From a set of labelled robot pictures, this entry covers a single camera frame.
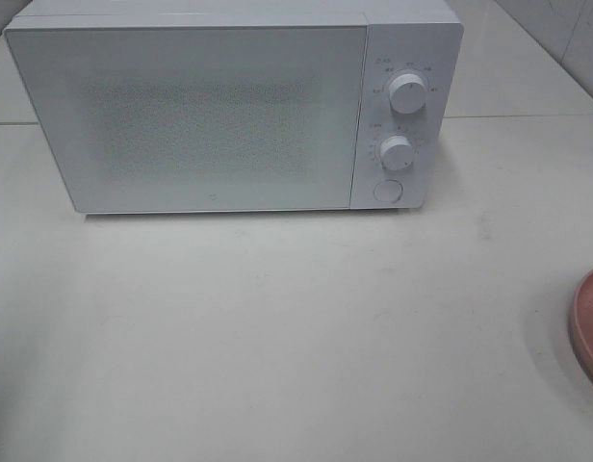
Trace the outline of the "round white door button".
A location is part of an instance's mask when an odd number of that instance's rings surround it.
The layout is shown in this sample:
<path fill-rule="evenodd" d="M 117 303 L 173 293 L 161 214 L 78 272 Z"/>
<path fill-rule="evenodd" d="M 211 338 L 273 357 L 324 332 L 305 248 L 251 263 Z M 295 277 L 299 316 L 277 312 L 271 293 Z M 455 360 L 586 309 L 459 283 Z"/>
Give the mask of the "round white door button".
<path fill-rule="evenodd" d="M 395 203 L 400 200 L 403 193 L 403 186 L 397 180 L 385 180 L 374 187 L 376 200 L 385 203 Z"/>

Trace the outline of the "white microwave knob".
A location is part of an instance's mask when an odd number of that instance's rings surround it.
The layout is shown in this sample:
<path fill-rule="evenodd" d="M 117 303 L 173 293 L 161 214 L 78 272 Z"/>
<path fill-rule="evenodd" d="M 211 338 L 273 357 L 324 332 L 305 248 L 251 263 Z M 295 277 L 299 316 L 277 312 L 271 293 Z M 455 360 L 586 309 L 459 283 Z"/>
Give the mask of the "white microwave knob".
<path fill-rule="evenodd" d="M 386 139 L 379 148 L 379 158 L 385 169 L 400 171 L 412 165 L 416 150 L 405 136 Z"/>
<path fill-rule="evenodd" d="M 425 105 L 427 89 L 424 75 L 413 69 L 402 71 L 387 86 L 392 110 L 401 115 L 417 113 Z"/>

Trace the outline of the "white microwave door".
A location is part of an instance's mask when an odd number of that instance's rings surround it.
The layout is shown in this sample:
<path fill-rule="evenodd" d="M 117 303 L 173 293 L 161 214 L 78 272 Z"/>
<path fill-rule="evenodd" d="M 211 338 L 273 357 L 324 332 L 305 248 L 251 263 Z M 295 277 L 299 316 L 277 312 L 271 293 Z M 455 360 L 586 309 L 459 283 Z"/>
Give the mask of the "white microwave door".
<path fill-rule="evenodd" d="M 341 209 L 366 31 L 9 31 L 84 214 Z"/>

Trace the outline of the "pink round plate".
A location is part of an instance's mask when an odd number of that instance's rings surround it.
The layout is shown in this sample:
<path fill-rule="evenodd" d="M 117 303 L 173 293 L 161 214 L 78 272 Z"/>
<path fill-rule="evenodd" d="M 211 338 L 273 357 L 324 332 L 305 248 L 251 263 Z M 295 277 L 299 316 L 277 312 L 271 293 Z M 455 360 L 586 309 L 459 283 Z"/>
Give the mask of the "pink round plate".
<path fill-rule="evenodd" d="M 569 326 L 573 350 L 593 383 L 593 270 L 583 277 L 575 291 Z"/>

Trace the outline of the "white microwave oven body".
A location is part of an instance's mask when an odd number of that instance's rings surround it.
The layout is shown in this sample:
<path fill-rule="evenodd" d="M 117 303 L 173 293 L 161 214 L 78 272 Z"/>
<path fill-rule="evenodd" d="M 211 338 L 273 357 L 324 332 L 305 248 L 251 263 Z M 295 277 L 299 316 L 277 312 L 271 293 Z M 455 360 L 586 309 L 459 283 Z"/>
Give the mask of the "white microwave oven body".
<path fill-rule="evenodd" d="M 9 31 L 28 30 L 330 27 L 366 31 L 348 206 L 172 213 L 417 208 L 424 202 L 438 151 L 464 32 L 443 1 L 34 1 L 13 18 L 4 35 L 7 40 Z M 424 75 L 428 86 L 425 105 L 411 115 L 394 112 L 387 93 L 390 80 L 406 69 Z M 412 165 L 400 171 L 385 169 L 379 158 L 380 145 L 393 136 L 407 137 L 416 150 Z M 385 180 L 402 184 L 399 201 L 375 199 L 374 187 Z"/>

